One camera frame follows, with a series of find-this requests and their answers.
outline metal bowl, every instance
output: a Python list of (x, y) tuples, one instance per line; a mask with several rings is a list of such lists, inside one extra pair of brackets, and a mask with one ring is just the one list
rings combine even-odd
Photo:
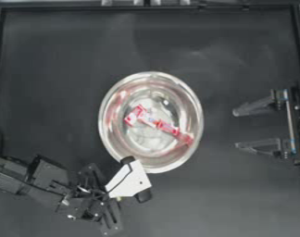
[[(179, 136), (142, 122), (125, 123), (126, 116), (142, 105), (155, 120), (179, 129)], [(142, 72), (123, 78), (109, 90), (99, 109), (98, 128), (111, 156), (121, 161), (134, 156), (147, 173), (181, 166), (192, 157), (204, 132), (200, 100), (177, 77), (162, 72)], [(186, 142), (179, 137), (190, 137)]]

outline black surface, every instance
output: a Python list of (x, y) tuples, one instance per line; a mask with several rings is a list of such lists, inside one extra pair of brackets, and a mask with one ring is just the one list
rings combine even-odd
[[(206, 127), (190, 161), (151, 175), (154, 199), (123, 203), (118, 236), (300, 235), (300, 170), (241, 153), (234, 142), (288, 135), (286, 115), (234, 118), (232, 109), (300, 80), (288, 12), (11, 12), (0, 63), (6, 155), (54, 158), (71, 170), (117, 164), (97, 115), (111, 85), (159, 70), (196, 91)], [(0, 236), (99, 236), (26, 200), (0, 193)]]

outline metal bracket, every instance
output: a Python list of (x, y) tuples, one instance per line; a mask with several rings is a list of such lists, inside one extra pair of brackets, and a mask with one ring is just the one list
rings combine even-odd
[(110, 199), (101, 219), (101, 232), (105, 236), (115, 234), (123, 229), (121, 208), (115, 200)]
[(236, 117), (261, 115), (281, 110), (288, 100), (288, 94), (285, 90), (272, 90), (272, 95), (257, 100), (253, 103), (245, 103), (236, 109), (233, 109), (233, 115)]
[(150, 0), (151, 6), (161, 6), (161, 0)]
[(190, 6), (192, 5), (192, 0), (179, 0), (179, 4), (182, 6)]
[(292, 154), (292, 141), (281, 140), (280, 138), (236, 143), (236, 147), (254, 155), (288, 158)]
[(102, 0), (102, 6), (113, 6), (113, 0)]

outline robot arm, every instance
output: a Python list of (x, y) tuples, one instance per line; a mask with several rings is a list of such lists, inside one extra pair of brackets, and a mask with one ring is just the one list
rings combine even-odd
[(151, 199), (151, 183), (141, 161), (130, 156), (122, 165), (109, 183), (99, 168), (90, 164), (78, 171), (77, 184), (71, 184), (66, 169), (53, 160), (37, 156), (27, 165), (0, 157), (0, 190), (30, 196), (73, 220), (97, 222), (103, 235), (111, 235), (123, 228), (119, 197), (135, 196), (141, 203)]

